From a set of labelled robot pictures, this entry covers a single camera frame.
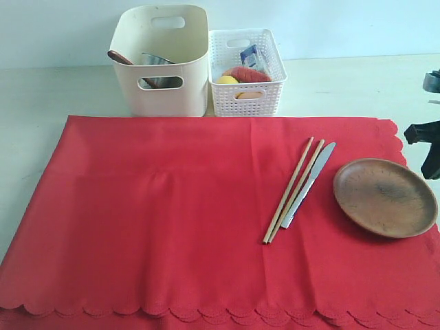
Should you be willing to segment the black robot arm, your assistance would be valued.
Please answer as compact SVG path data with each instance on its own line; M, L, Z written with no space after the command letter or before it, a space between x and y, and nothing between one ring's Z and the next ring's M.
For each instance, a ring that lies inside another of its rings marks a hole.
M422 88L430 93L439 93L439 70L426 73ZM439 179L439 121L411 124L404 131L404 136L409 144L430 144L430 150L421 165L421 172L425 179Z

